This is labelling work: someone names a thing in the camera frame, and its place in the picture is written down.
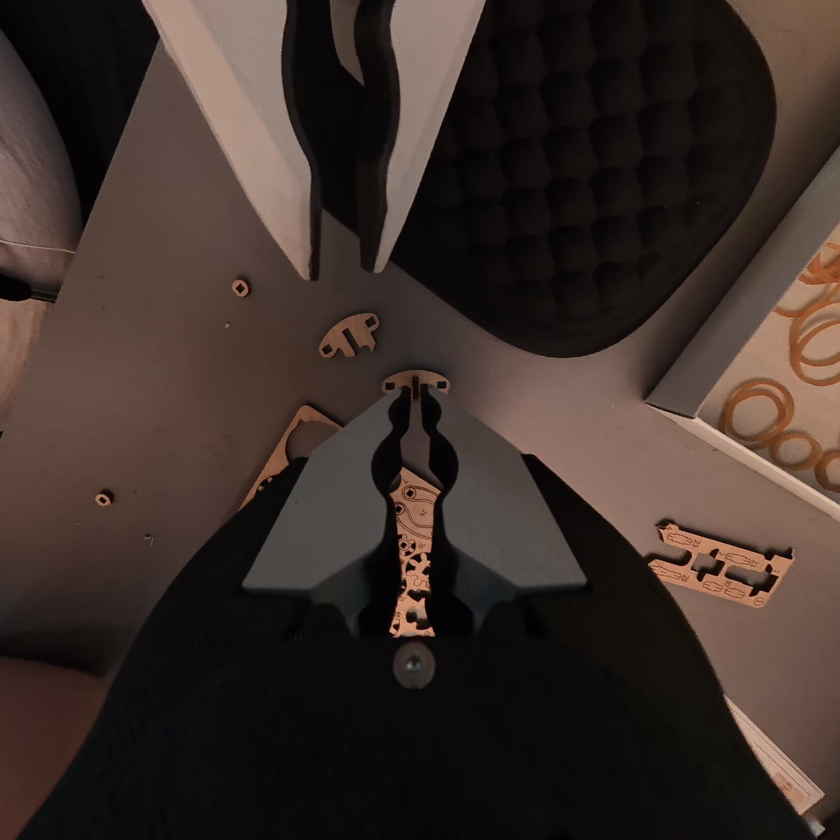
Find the printed instruction booklet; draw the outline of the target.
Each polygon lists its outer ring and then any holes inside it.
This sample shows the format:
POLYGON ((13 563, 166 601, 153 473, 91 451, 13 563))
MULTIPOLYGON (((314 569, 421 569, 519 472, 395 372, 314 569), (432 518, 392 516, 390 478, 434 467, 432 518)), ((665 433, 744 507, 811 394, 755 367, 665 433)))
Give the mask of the printed instruction booklet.
POLYGON ((803 816, 815 837, 825 832, 812 808, 824 792, 788 756, 781 751, 728 697, 724 697, 741 734, 746 739, 765 772, 784 794, 799 816, 803 816))

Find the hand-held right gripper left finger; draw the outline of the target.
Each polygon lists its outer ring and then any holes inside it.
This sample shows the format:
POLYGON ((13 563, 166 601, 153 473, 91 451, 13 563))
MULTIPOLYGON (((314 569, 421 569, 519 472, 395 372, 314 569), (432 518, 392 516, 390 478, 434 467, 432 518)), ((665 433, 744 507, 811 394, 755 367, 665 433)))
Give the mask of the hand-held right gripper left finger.
POLYGON ((386 394, 317 447, 245 577, 256 594, 338 608, 351 633, 389 636, 400 596, 392 483, 412 392, 386 394))

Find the large plywood parts sheet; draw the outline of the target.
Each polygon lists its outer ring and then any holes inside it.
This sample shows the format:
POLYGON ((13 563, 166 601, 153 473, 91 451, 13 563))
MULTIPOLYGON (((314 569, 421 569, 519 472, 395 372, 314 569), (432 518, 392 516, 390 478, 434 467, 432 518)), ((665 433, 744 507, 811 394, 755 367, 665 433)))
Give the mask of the large plywood parts sheet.
MULTIPOLYGON (((287 452, 290 436, 299 425, 311 423, 335 430, 342 428, 340 423, 315 407, 301 405, 243 499, 242 506, 248 504, 259 490, 268 486, 275 475, 288 467, 291 460, 287 452)), ((428 575, 432 559, 434 505, 438 495, 437 488, 406 467, 402 468, 391 491, 402 575, 401 593, 396 602, 390 631, 394 637, 434 636, 432 624, 427 617, 426 598, 431 592, 428 575)))

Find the white cardboard tray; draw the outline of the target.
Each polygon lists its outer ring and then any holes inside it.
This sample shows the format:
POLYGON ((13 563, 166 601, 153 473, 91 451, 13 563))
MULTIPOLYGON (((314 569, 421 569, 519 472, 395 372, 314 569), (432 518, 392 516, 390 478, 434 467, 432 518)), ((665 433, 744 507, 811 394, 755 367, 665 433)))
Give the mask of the white cardboard tray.
POLYGON ((838 497, 773 467, 718 429, 722 400, 748 375, 744 350, 800 271, 838 232, 839 152, 824 164, 646 402, 717 452, 839 519, 838 497))

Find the black padded wrist rest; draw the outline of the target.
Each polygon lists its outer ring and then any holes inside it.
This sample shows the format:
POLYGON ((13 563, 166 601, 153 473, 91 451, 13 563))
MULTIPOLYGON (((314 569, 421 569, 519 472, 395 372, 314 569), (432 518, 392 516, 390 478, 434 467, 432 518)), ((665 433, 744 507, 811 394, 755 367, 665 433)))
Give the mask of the black padded wrist rest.
POLYGON ((775 120, 727 2, 486 2, 392 260, 520 350, 596 353, 727 232, 775 120))

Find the wooden rings in tray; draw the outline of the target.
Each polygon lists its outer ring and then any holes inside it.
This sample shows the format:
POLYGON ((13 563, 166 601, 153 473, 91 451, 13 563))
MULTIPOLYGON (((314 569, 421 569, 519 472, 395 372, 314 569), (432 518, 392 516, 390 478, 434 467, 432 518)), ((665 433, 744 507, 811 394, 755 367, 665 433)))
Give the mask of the wooden rings in tray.
POLYGON ((838 497, 838 232, 817 250, 744 350, 748 375, 718 429, 773 467, 838 497))

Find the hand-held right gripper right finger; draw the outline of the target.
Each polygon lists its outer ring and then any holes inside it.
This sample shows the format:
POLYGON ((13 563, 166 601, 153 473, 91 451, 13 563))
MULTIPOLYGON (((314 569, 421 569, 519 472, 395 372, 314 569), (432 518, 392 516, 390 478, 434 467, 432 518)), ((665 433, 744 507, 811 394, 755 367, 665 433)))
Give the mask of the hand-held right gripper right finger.
POLYGON ((427 614, 437 636, 468 635, 490 609, 585 587, 585 573, 522 453, 441 392, 420 391, 435 503, 427 614))

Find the curved wooden model part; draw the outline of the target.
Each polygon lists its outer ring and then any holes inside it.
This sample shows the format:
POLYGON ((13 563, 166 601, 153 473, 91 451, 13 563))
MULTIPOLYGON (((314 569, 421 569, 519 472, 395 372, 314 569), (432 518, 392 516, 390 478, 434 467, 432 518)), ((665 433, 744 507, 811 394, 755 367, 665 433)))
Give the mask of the curved wooden model part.
POLYGON ((358 350, 375 350, 375 331, 380 320, 372 312, 357 313, 334 324, 323 336, 318 352, 323 359, 331 359, 337 353, 354 358, 358 350))
POLYGON ((384 381, 381 384, 383 393, 396 393, 399 392, 403 387, 406 387, 410 390, 410 386, 407 385, 407 379, 411 371, 416 371, 420 374, 423 382, 421 391, 422 388, 426 386, 430 392, 438 391, 444 394, 448 394, 450 388, 449 379, 444 377, 442 374, 426 370, 399 371, 397 373, 389 375, 384 379, 384 381))

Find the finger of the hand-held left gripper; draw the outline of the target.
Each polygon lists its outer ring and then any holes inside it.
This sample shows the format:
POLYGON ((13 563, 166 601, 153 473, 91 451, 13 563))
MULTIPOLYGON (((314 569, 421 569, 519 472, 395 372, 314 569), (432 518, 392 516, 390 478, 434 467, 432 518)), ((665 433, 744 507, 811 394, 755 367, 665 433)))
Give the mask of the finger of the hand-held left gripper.
POLYGON ((356 169, 361 264, 386 266, 417 194, 483 1, 370 1, 356 15, 364 83, 356 169))
POLYGON ((317 280, 321 184, 295 90, 301 3, 143 5, 260 221, 299 276, 317 280))

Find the small plywood frame offcut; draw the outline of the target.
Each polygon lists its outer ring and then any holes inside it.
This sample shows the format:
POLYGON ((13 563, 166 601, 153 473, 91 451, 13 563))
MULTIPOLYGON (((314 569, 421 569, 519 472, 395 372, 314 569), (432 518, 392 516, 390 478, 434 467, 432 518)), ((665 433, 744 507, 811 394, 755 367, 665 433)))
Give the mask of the small plywood frame offcut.
POLYGON ((751 608, 768 603, 795 561, 792 549, 760 552, 672 521, 656 528, 665 545, 682 552, 680 559, 649 557, 649 568, 662 582, 751 608))

